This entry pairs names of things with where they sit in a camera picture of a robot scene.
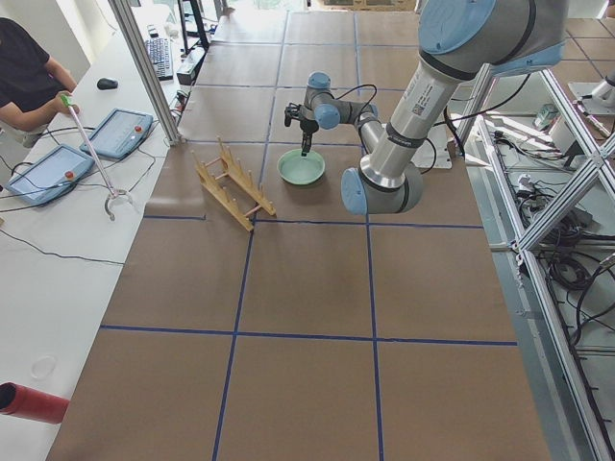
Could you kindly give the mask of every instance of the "white table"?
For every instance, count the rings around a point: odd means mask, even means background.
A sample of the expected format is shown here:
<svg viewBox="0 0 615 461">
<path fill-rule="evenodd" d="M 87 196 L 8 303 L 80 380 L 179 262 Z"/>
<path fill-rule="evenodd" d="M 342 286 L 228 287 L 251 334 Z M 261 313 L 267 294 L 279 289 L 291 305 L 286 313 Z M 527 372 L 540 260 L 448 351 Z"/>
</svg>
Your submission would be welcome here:
<svg viewBox="0 0 615 461">
<path fill-rule="evenodd" d="M 96 82 L 101 77 L 115 78 L 119 88 L 98 90 Z M 169 102 L 179 88 L 173 81 L 162 83 L 162 87 Z M 114 108 L 155 114 L 119 33 L 80 81 L 73 101 L 81 107 L 82 123 L 90 127 L 95 127 Z M 58 115 L 50 130 L 73 126 L 70 117 Z M 74 147 L 82 142 L 76 131 L 59 132 L 55 137 Z M 55 145 L 53 139 L 44 137 L 26 159 L 41 158 Z M 79 185 L 49 206 L 0 213 L 6 220 L 0 229 L 47 252 L 123 262 L 168 149 L 160 127 L 141 149 L 156 161 L 131 193 L 134 205 L 119 200 L 113 205 L 114 222 L 103 209 L 107 189 Z M 115 187 L 128 189 L 152 161 L 134 152 L 108 172 Z M 83 184 L 96 183 L 103 183 L 99 173 L 83 181 Z M 15 198 L 0 200 L 0 209 L 24 205 Z M 0 234 L 0 255 L 0 380 L 70 399 L 121 266 L 42 255 L 4 234 Z M 47 376 L 45 371 L 33 373 L 33 366 L 41 359 L 38 365 L 55 362 L 55 368 Z M 58 425 L 0 416 L 2 459 L 43 460 L 58 429 Z"/>
</svg>

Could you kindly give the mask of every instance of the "green bowl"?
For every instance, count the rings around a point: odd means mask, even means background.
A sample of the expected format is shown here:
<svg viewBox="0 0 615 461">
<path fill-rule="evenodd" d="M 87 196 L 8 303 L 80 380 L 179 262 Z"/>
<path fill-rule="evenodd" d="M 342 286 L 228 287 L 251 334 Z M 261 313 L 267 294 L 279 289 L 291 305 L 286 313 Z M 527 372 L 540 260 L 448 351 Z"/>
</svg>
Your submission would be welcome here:
<svg viewBox="0 0 615 461">
<path fill-rule="evenodd" d="M 294 149 L 280 157 L 278 172 L 283 180 L 291 184 L 312 184 L 325 173 L 325 161 L 314 151 L 302 156 L 301 149 Z"/>
</svg>

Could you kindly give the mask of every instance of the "person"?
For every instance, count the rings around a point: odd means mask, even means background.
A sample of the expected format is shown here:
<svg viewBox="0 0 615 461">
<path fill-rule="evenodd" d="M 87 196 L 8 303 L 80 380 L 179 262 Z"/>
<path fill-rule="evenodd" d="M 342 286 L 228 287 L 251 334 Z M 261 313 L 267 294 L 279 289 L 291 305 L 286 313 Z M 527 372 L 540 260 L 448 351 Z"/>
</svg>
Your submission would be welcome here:
<svg viewBox="0 0 615 461">
<path fill-rule="evenodd" d="M 0 121 L 30 132 L 69 113 L 61 94 L 77 83 L 20 25 L 0 17 Z"/>
</svg>

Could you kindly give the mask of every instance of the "black mouse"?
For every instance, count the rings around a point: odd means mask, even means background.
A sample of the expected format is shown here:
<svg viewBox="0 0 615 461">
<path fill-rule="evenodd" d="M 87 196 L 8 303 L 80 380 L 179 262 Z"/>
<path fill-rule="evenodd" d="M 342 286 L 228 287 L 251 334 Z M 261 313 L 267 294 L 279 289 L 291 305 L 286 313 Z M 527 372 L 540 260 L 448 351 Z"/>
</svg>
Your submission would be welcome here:
<svg viewBox="0 0 615 461">
<path fill-rule="evenodd" d="M 103 78 L 98 81 L 96 87 L 98 89 L 115 89 L 117 88 L 117 80 Z"/>
</svg>

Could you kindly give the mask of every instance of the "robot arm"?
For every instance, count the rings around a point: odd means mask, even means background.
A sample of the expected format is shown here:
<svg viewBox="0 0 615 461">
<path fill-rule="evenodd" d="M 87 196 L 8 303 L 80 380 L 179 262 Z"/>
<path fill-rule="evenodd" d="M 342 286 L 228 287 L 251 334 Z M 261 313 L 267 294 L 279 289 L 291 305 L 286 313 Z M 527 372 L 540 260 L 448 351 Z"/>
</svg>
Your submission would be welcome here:
<svg viewBox="0 0 615 461">
<path fill-rule="evenodd" d="M 344 205 L 353 214 L 407 211 L 423 193 L 412 157 L 458 85 L 486 63 L 499 76 L 557 64 L 567 12 L 568 0 L 430 0 L 421 15 L 419 66 L 385 128 L 373 106 L 335 100 L 321 72 L 310 76 L 304 104 L 286 108 L 286 126 L 300 121 L 307 152 L 318 128 L 355 125 L 367 155 L 344 172 Z"/>
</svg>

